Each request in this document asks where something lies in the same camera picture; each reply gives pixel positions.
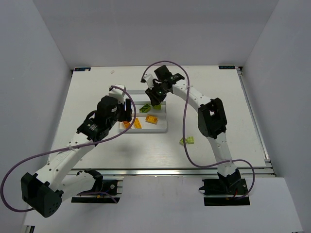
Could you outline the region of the lime square lego brick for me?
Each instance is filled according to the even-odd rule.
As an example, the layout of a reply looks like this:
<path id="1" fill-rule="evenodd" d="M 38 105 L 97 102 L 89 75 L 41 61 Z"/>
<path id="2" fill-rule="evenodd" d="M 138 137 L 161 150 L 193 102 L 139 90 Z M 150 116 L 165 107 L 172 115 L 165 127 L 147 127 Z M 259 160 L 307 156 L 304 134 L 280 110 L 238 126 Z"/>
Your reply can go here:
<path id="1" fill-rule="evenodd" d="M 161 104 L 153 106 L 153 109 L 161 110 Z"/>

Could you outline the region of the orange rounded lego piece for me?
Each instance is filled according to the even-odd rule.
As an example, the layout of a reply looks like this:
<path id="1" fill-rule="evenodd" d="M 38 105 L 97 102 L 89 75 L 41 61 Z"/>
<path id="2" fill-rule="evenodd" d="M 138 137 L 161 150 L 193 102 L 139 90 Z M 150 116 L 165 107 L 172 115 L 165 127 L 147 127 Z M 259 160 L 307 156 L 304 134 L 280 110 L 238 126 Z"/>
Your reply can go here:
<path id="1" fill-rule="evenodd" d="M 126 129 L 131 128 L 131 122 L 124 121 L 124 122 L 123 122 L 123 125 L 124 125 L 124 127 L 125 127 Z"/>

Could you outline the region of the lime long lego brick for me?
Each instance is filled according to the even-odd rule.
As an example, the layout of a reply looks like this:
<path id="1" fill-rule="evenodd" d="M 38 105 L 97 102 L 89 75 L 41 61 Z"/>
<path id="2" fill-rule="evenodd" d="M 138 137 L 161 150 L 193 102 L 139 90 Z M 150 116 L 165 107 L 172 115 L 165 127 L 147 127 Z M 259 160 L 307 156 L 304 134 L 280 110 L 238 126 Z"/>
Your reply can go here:
<path id="1" fill-rule="evenodd" d="M 140 109 L 139 112 L 140 113 L 147 113 L 151 110 L 151 106 L 149 104 L 144 104 Z"/>

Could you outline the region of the yellow lego brick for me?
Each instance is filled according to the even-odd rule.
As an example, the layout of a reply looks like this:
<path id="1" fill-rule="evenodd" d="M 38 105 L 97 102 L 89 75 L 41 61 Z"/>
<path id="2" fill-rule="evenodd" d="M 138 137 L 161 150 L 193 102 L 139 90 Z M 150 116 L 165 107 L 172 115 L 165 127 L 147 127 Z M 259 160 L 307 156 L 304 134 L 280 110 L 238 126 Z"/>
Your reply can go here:
<path id="1" fill-rule="evenodd" d="M 136 118 L 136 119 L 134 120 L 134 127 L 135 127 L 136 129 L 142 129 L 141 123 L 140 123 L 140 121 L 139 121 L 138 118 Z"/>

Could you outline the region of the orange lego brick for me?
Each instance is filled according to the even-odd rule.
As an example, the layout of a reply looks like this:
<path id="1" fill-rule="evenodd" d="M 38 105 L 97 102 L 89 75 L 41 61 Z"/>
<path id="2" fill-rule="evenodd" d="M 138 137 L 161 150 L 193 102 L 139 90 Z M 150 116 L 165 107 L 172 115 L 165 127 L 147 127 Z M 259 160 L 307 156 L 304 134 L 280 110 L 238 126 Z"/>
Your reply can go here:
<path id="1" fill-rule="evenodd" d="M 157 124 L 158 117 L 152 116 L 152 115 L 147 115 L 146 118 L 145 118 L 145 122 L 151 123 L 151 124 Z"/>

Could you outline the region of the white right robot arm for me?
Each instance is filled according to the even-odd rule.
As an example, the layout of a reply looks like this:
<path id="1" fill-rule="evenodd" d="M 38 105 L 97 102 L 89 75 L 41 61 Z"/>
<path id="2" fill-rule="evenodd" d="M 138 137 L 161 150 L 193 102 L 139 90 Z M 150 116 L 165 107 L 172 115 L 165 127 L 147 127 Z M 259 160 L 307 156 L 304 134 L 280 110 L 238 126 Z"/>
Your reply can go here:
<path id="1" fill-rule="evenodd" d="M 187 106 L 190 105 L 198 114 L 198 129 L 209 141 L 216 159 L 219 183 L 225 193 L 236 188 L 241 180 L 240 172 L 232 160 L 226 139 L 227 119 L 223 102 L 219 98 L 211 99 L 196 90 L 191 84 L 189 76 L 172 74 L 166 66 L 155 70 L 156 78 L 143 73 L 141 82 L 148 85 L 145 93 L 151 105 L 159 105 L 172 93 L 185 101 L 182 131 L 185 134 Z"/>

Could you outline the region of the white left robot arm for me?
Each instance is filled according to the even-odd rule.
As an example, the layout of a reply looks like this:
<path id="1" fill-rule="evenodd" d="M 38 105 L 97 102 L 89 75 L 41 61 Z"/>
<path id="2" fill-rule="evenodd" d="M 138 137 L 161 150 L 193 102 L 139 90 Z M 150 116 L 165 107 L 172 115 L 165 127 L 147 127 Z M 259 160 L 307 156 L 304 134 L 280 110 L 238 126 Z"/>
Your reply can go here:
<path id="1" fill-rule="evenodd" d="M 90 112 L 69 141 L 68 151 L 57 153 L 35 174 L 26 173 L 21 178 L 23 200 L 47 218 L 53 215 L 66 199 L 80 193 L 97 193 L 103 188 L 103 176 L 88 168 L 65 180 L 68 172 L 92 149 L 95 143 L 108 136 L 116 122 L 131 121 L 130 99 L 104 96 L 97 109 Z"/>

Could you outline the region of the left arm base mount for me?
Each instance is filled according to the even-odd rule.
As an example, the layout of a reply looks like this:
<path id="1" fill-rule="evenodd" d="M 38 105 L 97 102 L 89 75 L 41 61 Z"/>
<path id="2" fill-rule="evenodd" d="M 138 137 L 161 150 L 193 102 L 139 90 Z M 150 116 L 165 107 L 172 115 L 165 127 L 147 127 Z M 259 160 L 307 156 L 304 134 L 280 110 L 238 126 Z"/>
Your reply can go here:
<path id="1" fill-rule="evenodd" d="M 103 175 L 94 170 L 86 169 L 84 172 L 95 178 L 95 183 L 86 194 L 71 198 L 72 203 L 91 203 L 91 204 L 117 204 L 122 194 L 121 180 L 105 179 Z"/>

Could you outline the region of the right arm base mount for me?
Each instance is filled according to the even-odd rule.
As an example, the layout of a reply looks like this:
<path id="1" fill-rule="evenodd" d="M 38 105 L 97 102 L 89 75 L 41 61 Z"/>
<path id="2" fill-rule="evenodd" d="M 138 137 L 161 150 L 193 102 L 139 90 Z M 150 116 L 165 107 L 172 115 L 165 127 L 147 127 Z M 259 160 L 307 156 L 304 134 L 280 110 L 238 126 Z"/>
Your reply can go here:
<path id="1" fill-rule="evenodd" d="M 204 196 L 204 206 L 249 206 L 250 200 L 245 179 L 233 187 L 230 191 L 226 190 L 224 184 L 218 179 L 204 179 L 203 186 L 199 192 Z"/>

